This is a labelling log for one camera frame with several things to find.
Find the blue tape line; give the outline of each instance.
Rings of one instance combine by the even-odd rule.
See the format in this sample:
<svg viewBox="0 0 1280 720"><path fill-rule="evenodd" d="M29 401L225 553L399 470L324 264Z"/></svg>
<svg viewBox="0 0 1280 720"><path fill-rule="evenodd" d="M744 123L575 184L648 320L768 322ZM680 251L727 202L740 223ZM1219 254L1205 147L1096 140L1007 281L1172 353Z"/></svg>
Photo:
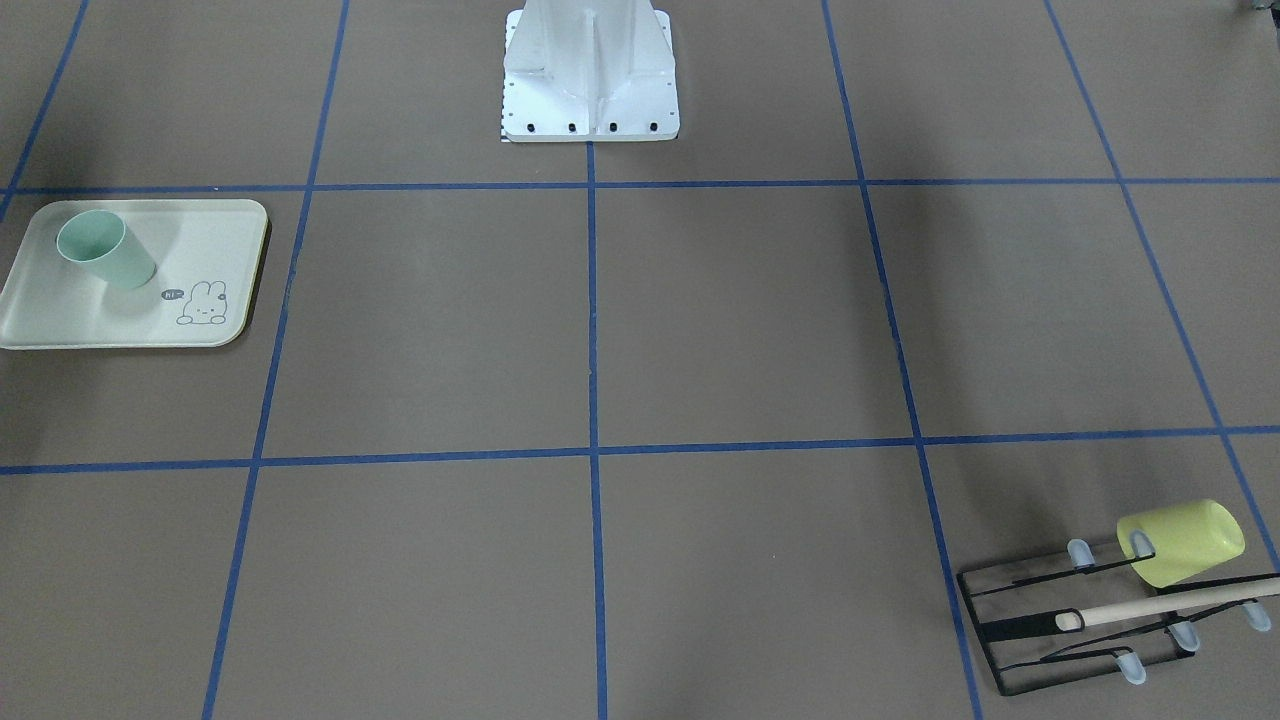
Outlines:
<svg viewBox="0 0 1280 720"><path fill-rule="evenodd" d="M138 184L116 187L20 187L14 195L175 195L191 192L302 192L306 184Z"/></svg>
<svg viewBox="0 0 1280 720"><path fill-rule="evenodd" d="M886 178L869 179L873 187L950 187L957 184L1116 184L1115 178Z"/></svg>
<svg viewBox="0 0 1280 720"><path fill-rule="evenodd" d="M1061 433L1007 433L989 436L933 436L924 445L998 445L1019 442L1078 442L1164 437L1217 437L1217 428L1157 428L1134 430L1080 430Z"/></svg>
<svg viewBox="0 0 1280 720"><path fill-rule="evenodd" d="M1280 434L1280 425L1234 425L1224 428L1231 436ZM1153 428L1130 430L1079 430L1057 433L1006 433L986 436L923 436L925 446L945 445L1018 445L1037 442L1091 442L1135 438L1217 437L1217 428ZM691 442L668 445L613 445L600 446L602 456L623 455L678 455L698 452L765 452L803 450L849 450L860 447L911 447L913 437L888 438L833 438L762 442ZM534 447L524 450L456 450L438 452L388 452L365 455L297 455L262 457L259 460L145 460L133 462L69 462L63 465L0 465L5 475L59 475L77 473L133 473L164 470L202 470L228 468L312 468L325 465L390 465L397 462L463 462L472 460L529 460L538 457L589 457L590 447Z"/></svg>
<svg viewBox="0 0 1280 720"><path fill-rule="evenodd" d="M4 199L0 199L0 222L4 222L4 217L9 211L9 202L13 200L14 190L22 179L22 173L27 169L32 149L36 147L36 137L40 135L40 127L45 124L45 115L49 114L49 106L54 104L54 94L58 91L58 83L63 79L63 72L67 70L67 63L72 58L76 40L79 38L81 27L84 24L88 3L90 0L81 0L79 10L76 12L76 20L72 23L72 31L67 36L67 44L63 45L63 54L58 58L54 77L49 81L49 88L45 90L45 99L40 102L40 110L36 111L36 120L31 123L31 132L27 133L27 142L22 146L22 154L18 155L18 165L13 169L13 177L9 178L9 188Z"/></svg>
<svg viewBox="0 0 1280 720"><path fill-rule="evenodd" d="M248 469L244 483L244 498L241 502L241 519L236 528L236 547L232 550L232 566L227 573L227 592L223 594L223 612L218 618L218 638L214 641L214 660L209 666L209 685L205 687L205 706L200 716L212 720L214 703L218 701L218 684L223 676L223 657L227 653L227 635L232 629L232 610L236 606L236 589L239 587L239 569L244 560L244 538L248 537L248 519L253 512L253 495L257 492L257 468Z"/></svg>
<svg viewBox="0 0 1280 720"><path fill-rule="evenodd" d="M338 32L333 41L333 55L329 61L329 77L325 83L324 101L320 105L320 120L316 126L316 140L311 150L311 168L307 174L307 184L315 184L316 172L320 167L320 155L324 150L324 135L329 117L329 106L333 101L333 90L338 79L338 63L342 58L342 42L347 31L347 17L351 10L351 0L342 0L342 12L338 15ZM232 610L236 603L236 589L239 583L239 568L244 555L244 539L248 534L248 523L253 512L253 495L257 488L257 474L262 459L262 447L266 443L266 428L271 416L271 401L275 396L275 379L280 369L280 354L284 348L284 333L289 320L289 295L293 291L293 279L298 270L298 256L302 252L302 241L306 236L307 218L311 213L312 191L307 190L302 196L302 209L298 214L298 229L293 238L293 252L289 256L289 274L284 282L284 297L280 301L280 318L275 329L275 345L271 350L271 365L266 375L266 387L262 391L262 410L259 415L257 434L253 439L253 465L248 471L248 480L244 483L244 503L241 507L239 528L236 534L236 548L232 552L232 566L227 579L227 594L223 598L223 615L218 626L218 639L214 644L214 659L209 670L209 685L205 691L205 708L202 720L212 720L214 703L218 700L218 684L221 679L223 655L227 651L227 637L230 629Z"/></svg>
<svg viewBox="0 0 1280 720"><path fill-rule="evenodd" d="M854 155L854 169L858 182L867 182L863 170L863 151L858 146L858 132L854 129L854 110L849 104L849 88L845 85L845 65L840 61L840 45L836 42L836 26L831 22L831 5L822 0L822 19L827 24L827 46L831 50L831 64L836 70L836 87L840 90L840 106L845 113L845 132L849 135L849 151Z"/></svg>
<svg viewBox="0 0 1280 720"><path fill-rule="evenodd" d="M600 455L676 455L682 452L767 452L786 450L847 450L852 447L911 447L909 437L858 439L795 439L767 442L690 442L671 445L613 445Z"/></svg>
<svg viewBox="0 0 1280 720"><path fill-rule="evenodd" d="M1192 373L1196 375L1196 383L1201 388L1201 395L1204 396L1204 405L1208 407L1210 416L1213 419L1213 427L1217 429L1219 437L1222 441L1222 448L1226 451L1228 460L1231 464L1231 470L1235 473L1235 479L1240 486L1240 493L1244 496L1244 501L1249 506L1249 512L1253 515L1253 521L1257 524L1258 533L1262 536L1262 543L1267 548L1267 555L1271 556L1271 566L1280 570L1280 555L1276 553L1276 546L1271 539L1271 532L1267 528L1266 520L1262 518L1262 510L1258 507L1257 500L1253 497L1253 489L1249 487L1249 480L1245 478L1244 470L1240 468L1240 462L1235 456L1235 448L1231 446L1230 434L1226 432L1225 423L1222 423L1222 415L1219 413L1217 402L1213 401L1213 393L1210 391L1208 380L1206 380L1204 372L1201 369L1199 359L1197 359L1196 350L1192 347L1187 327L1183 324L1181 315L1178 313L1178 306L1174 304L1174 296L1169 290L1169 284L1165 282L1165 273L1160 269L1160 261L1156 259L1156 251L1152 249L1151 241L1147 237L1147 229L1143 227L1142 218L1138 215L1138 208L1134 205L1133 193L1129 191L1128 181L1120 172L1120 164L1116 161L1115 152L1111 149L1111 142L1107 140L1107 133L1102 128L1102 119L1098 115L1097 108L1093 105L1089 90L1084 86L1084 77L1080 74L1080 68L1075 61L1075 55L1071 53L1071 46L1066 40L1066 33L1062 31L1062 23L1059 22L1057 13L1053 10L1052 0L1043 0L1043 3L1050 20L1053 23L1053 32L1057 33L1057 40L1062 46L1062 54L1066 56L1066 63L1071 68L1071 76L1075 78L1076 88L1080 92L1080 97L1084 99L1085 108L1089 110L1089 118L1093 119L1093 127L1098 133L1098 140L1102 141L1102 150L1106 152L1107 161L1111 163L1111 172L1115 173L1116 181L1120 183L1120 192L1124 195L1125 206L1129 209L1129 218L1133 220L1133 225L1138 231L1138 240L1142 242L1142 250L1147 255L1147 263L1151 265L1151 272L1156 278L1156 284L1160 286L1160 293L1165 299L1165 306L1169 309L1169 315L1172 318L1174 327L1178 329L1178 338L1183 343L1183 350L1187 352L1187 360L1190 363Z"/></svg>
<svg viewBox="0 0 1280 720"><path fill-rule="evenodd" d="M68 462L63 465L3 465L4 475L65 475L74 473L150 473L163 470L209 470L248 468L250 460L151 460L141 462Z"/></svg>
<svg viewBox="0 0 1280 720"><path fill-rule="evenodd" d="M604 607L604 523L600 509L600 383L595 255L595 143L586 143L588 436L591 465L591 557L595 575L595 712L609 716L608 648Z"/></svg>
<svg viewBox="0 0 1280 720"><path fill-rule="evenodd" d="M745 179L745 181L599 181L596 190L664 190L731 187L951 187L970 184L1117 184L1115 178L879 178L879 179ZM1280 184L1280 178L1125 178L1128 184ZM278 184L174 184L174 186L82 186L18 187L4 193L19 195L178 195L215 192L397 192L436 190L584 190L586 182L347 182Z"/></svg>
<svg viewBox="0 0 1280 720"><path fill-rule="evenodd" d="M710 187L850 187L856 179L748 179L748 181L604 181L595 186L600 190L666 190L666 188L710 188Z"/></svg>
<svg viewBox="0 0 1280 720"><path fill-rule="evenodd" d="M872 252L876 256L876 273L879 275L881 287L884 293L884 314L888 318L890 334L897 354L899 373L902 379L902 396L906 401L906 413L911 421L911 439L915 446L916 461L920 466L920 479L924 484L924 497L929 506L929 521L933 525L933 541L938 551L938 561L942 570L942 583L947 591L947 603L951 607L951 625L955 630L956 646L960 651L960 662L964 667L965 685L969 691L969 705L973 710L974 720L982 720L982 701L978 697L978 683L974 678L973 660L969 653L969 638L965 634L964 619L960 614L960 601L955 587L955 573L951 568L951 556L947 551L946 534L942 529L942 515L938 510L937 497L933 492L933 474L929 470L929 459L924 448L923 433L920 430L920 418L916 413L915 395L911 391L911 374L906 364L906 354L902 350L902 336L899 332L897 314L893 310L893 293L890 288L888 272L884 268L884 255L881 249L879 231L876 225L876 211L872 206L870 190L865 182L867 174L863 169L861 151L858 143L858 132L854 127L854 114L849 104L849 95L845 91L845 70L840 61L840 50L836 44L836 29L831 19L831 5L828 0L822 0L822 14L827 23L827 41L831 45L831 59L836 70L836 83L840 87L840 100L845 110L845 120L849 129L849 145L854 154L854 165L858 169L858 179L864 181L859 186L863 199L863 210L867 215L867 231L870 234Z"/></svg>
<svg viewBox="0 0 1280 720"><path fill-rule="evenodd" d="M1234 425L1226 432L1233 436L1272 436L1280 434L1280 425Z"/></svg>
<svg viewBox="0 0 1280 720"><path fill-rule="evenodd" d="M460 450L443 452L389 452L380 455L311 455L264 457L262 468L315 468L325 465L390 465L396 462L461 462L470 460L529 460L532 457L586 457L586 447L540 447L531 450Z"/></svg>
<svg viewBox="0 0 1280 720"><path fill-rule="evenodd" d="M314 186L316 192L385 192L429 190L584 190L585 182L338 182Z"/></svg>
<svg viewBox="0 0 1280 720"><path fill-rule="evenodd" d="M1128 184L1280 184L1280 178L1130 178Z"/></svg>

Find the white metal pedestal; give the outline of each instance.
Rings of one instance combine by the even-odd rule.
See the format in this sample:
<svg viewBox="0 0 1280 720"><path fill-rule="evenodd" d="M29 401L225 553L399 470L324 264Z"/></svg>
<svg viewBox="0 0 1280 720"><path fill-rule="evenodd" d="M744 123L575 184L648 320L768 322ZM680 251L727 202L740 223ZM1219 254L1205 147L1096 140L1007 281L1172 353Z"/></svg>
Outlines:
<svg viewBox="0 0 1280 720"><path fill-rule="evenodd" d="M672 140L671 19L649 0L529 0L507 15L502 137Z"/></svg>

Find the cup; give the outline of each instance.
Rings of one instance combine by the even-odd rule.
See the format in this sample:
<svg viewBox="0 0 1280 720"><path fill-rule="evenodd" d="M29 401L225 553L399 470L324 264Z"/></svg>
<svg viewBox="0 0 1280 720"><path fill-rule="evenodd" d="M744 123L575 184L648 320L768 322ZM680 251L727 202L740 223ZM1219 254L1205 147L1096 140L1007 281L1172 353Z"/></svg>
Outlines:
<svg viewBox="0 0 1280 720"><path fill-rule="evenodd" d="M137 236L109 210L86 210L58 231L58 254L114 287L142 287L156 273Z"/></svg>
<svg viewBox="0 0 1280 720"><path fill-rule="evenodd" d="M1116 539L1134 557L1130 536L1142 530L1156 556L1133 564L1152 587L1164 588L1203 573L1244 552L1244 532L1235 518L1212 500L1197 500L1121 518Z"/></svg>

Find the cartoon bunny drawing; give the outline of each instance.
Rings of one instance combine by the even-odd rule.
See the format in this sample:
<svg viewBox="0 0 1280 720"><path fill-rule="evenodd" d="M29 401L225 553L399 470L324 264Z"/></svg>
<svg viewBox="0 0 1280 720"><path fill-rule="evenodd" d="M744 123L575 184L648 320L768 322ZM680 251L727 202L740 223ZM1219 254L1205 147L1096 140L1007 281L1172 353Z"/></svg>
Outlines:
<svg viewBox="0 0 1280 720"><path fill-rule="evenodd" d="M198 282L191 288L191 299L182 306L179 325L220 325L227 322L227 283Z"/></svg>

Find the mint green cup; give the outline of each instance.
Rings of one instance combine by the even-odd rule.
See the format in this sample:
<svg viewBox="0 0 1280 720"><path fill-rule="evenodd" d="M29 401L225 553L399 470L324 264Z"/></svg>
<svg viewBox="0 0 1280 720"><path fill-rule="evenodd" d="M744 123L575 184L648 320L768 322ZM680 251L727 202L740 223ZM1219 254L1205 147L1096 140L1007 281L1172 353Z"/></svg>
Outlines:
<svg viewBox="0 0 1280 720"><path fill-rule="evenodd" d="M156 273L137 236L109 210L86 210L58 231L58 252L123 290L142 287Z"/></svg>

